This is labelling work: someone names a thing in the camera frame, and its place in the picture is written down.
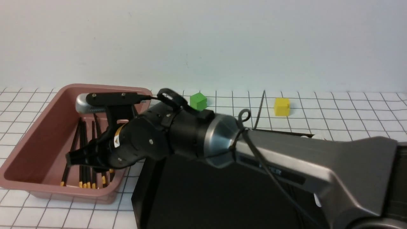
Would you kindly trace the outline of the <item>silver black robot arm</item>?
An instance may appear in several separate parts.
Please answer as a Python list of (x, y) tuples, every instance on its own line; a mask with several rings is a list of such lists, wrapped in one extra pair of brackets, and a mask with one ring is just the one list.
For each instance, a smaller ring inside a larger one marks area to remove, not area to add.
[(272, 181), (313, 193), (331, 229), (405, 229), (388, 212), (391, 193), (406, 193), (400, 174), (405, 145), (383, 136), (332, 142), (288, 132), (249, 129), (212, 110), (189, 113), (149, 109), (125, 124), (113, 122), (99, 139), (66, 155), (67, 165), (123, 169), (138, 160), (180, 155), (215, 168), (238, 163)]

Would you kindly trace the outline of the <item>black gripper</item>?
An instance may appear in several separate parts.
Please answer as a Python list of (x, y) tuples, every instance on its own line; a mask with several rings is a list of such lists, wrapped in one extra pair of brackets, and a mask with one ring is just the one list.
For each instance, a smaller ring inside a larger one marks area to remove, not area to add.
[(138, 160), (162, 160), (173, 155), (169, 141), (169, 113), (141, 113), (126, 123), (108, 117), (108, 127), (99, 138), (91, 140), (84, 149), (66, 154), (69, 166), (81, 165), (97, 170), (122, 169)]

